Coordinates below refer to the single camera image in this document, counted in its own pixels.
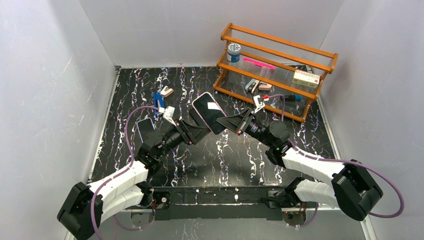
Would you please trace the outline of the purple edged smartphone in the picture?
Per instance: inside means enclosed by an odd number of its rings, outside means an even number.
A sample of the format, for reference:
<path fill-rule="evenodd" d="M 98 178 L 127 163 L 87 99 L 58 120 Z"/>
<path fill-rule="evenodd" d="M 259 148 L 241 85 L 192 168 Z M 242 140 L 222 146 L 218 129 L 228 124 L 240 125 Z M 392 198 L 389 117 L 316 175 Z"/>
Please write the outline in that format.
<path fill-rule="evenodd" d="M 215 135 L 220 134 L 226 129 L 225 126 L 217 122 L 217 119 L 226 117 L 226 114 L 211 93 L 202 93 L 192 102 L 192 106 Z"/>

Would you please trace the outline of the beige pink phone case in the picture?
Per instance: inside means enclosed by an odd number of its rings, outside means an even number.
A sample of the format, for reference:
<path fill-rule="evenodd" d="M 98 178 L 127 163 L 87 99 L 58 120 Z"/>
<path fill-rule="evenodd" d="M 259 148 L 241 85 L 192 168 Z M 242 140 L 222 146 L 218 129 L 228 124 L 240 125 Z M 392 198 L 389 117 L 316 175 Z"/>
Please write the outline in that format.
<path fill-rule="evenodd" d="M 195 122 L 195 124 L 197 126 L 208 129 L 207 124 L 203 121 L 203 119 L 199 116 L 199 114 L 197 113 L 197 111 L 194 108 L 191 108 L 189 110 L 189 115 L 193 119 L 193 121 Z"/>

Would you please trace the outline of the black arm mounting base bar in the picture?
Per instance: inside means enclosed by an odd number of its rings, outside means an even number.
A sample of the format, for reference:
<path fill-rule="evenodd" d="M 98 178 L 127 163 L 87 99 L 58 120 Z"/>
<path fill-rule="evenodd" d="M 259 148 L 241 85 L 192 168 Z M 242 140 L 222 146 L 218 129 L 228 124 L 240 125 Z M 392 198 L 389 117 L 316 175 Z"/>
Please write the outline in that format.
<path fill-rule="evenodd" d="M 157 187 L 152 194 L 156 219 L 266 219 L 290 225 L 306 222 L 308 203 L 280 199 L 281 186 Z"/>

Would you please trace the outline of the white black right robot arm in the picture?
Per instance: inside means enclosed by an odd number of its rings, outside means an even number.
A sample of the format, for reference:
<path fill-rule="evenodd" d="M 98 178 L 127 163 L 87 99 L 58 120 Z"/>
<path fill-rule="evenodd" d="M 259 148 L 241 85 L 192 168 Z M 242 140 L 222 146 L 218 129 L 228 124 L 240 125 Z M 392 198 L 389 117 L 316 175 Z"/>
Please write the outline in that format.
<path fill-rule="evenodd" d="M 265 126 L 251 110 L 219 117 L 217 123 L 237 135 L 246 133 L 269 147 L 265 154 L 271 163 L 302 172 L 315 181 L 296 178 L 284 189 L 283 202 L 317 202 L 339 208 L 348 217 L 362 221 L 384 193 L 360 162 L 323 161 L 318 155 L 298 149 L 290 142 L 286 124 L 273 121 Z"/>

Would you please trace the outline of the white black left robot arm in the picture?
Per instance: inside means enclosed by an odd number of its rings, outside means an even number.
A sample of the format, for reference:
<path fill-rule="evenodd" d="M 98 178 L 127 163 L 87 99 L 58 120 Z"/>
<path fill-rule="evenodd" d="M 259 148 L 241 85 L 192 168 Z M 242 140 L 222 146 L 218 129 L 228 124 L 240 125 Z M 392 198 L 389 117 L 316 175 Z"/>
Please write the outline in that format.
<path fill-rule="evenodd" d="M 182 143 L 197 144 L 210 133 L 208 127 L 183 119 L 165 123 L 162 132 L 147 118 L 137 123 L 137 130 L 142 144 L 133 163 L 104 179 L 78 182 L 71 188 L 57 220 L 77 240 L 89 239 L 103 221 L 128 207 L 149 205 L 154 190 L 148 180 L 163 166 L 163 157 Z"/>

